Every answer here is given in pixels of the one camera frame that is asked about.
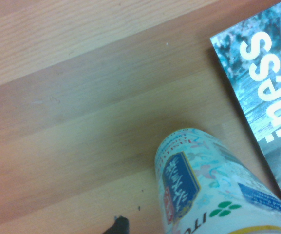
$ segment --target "beverage can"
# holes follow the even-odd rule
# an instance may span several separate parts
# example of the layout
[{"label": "beverage can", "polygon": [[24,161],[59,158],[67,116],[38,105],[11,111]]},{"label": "beverage can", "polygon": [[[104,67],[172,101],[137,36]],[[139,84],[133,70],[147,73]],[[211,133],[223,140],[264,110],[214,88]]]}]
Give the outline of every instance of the beverage can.
[{"label": "beverage can", "polygon": [[210,134],[169,135],[155,172],[166,234],[281,234],[281,201]]}]

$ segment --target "wood grain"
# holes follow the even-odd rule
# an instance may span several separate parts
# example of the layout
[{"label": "wood grain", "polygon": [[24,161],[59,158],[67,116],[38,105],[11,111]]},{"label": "wood grain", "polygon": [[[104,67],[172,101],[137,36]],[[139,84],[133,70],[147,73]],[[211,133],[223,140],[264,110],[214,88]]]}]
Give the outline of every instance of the wood grain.
[{"label": "wood grain", "polygon": [[277,2],[0,5],[0,233],[102,233],[115,215],[162,233],[154,155],[185,127],[280,195],[209,41]]}]

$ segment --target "magazine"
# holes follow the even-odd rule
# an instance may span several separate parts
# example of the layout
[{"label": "magazine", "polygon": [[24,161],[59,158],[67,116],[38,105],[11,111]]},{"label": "magazine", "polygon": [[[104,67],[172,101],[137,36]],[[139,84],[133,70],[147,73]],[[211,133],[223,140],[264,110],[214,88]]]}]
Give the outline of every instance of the magazine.
[{"label": "magazine", "polygon": [[211,42],[281,189],[281,2]]}]

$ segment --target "green clover logo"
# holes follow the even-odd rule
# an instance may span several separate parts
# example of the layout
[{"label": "green clover logo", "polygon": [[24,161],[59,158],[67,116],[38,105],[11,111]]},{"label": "green clover logo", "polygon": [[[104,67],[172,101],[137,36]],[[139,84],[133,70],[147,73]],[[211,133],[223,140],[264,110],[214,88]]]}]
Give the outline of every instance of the green clover logo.
[{"label": "green clover logo", "polygon": [[219,217],[224,217],[228,214],[231,213],[231,210],[234,210],[234,209],[238,209],[241,207],[241,205],[231,205],[232,202],[231,201],[224,201],[222,203],[219,203],[218,207],[220,209],[215,209],[213,210],[210,214],[209,214],[209,217],[214,217],[216,215],[218,215]]}]

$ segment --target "blue label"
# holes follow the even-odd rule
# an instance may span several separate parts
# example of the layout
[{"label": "blue label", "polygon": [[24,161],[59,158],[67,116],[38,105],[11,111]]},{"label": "blue label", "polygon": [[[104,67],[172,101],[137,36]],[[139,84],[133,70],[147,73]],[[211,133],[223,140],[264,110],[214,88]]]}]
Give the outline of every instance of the blue label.
[{"label": "blue label", "polygon": [[262,204],[281,212],[281,201],[273,196],[238,183],[245,199],[252,204]]},{"label": "blue label", "polygon": [[201,186],[184,152],[174,154],[167,160],[162,178],[167,220],[168,223],[175,223],[191,209]]}]

